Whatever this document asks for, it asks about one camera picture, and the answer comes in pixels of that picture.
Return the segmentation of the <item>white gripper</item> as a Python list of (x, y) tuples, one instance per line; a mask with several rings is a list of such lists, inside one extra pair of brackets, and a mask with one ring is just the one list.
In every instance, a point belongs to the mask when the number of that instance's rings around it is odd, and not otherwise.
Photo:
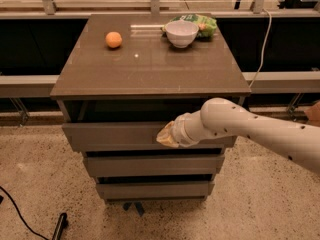
[(185, 113), (159, 131), (156, 141), (164, 146), (190, 147), (203, 139), (204, 128), (199, 113)]

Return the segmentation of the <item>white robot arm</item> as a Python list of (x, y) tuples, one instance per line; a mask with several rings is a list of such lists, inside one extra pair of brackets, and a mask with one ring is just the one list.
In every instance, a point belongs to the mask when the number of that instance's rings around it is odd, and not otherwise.
[(178, 148), (203, 140), (241, 136), (320, 174), (320, 128), (249, 112), (223, 98), (206, 101), (200, 110), (185, 113), (157, 134), (158, 143)]

